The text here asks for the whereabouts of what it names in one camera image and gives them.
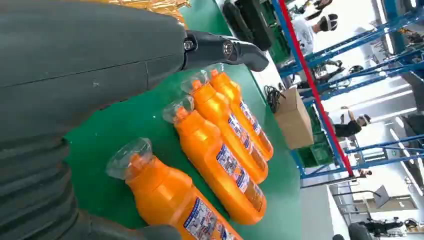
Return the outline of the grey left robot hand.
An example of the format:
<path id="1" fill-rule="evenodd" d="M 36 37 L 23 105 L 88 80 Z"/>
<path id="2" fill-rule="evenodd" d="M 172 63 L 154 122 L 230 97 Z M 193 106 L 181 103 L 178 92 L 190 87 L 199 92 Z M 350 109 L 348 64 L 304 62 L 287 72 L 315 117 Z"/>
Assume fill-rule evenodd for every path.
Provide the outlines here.
<path id="1" fill-rule="evenodd" d="M 93 112 L 212 64 L 268 66 L 254 44 L 186 30 L 172 16 L 79 0 L 0 3 L 0 237 L 179 240 L 168 223 L 129 229 L 82 212 L 65 135 Z"/>

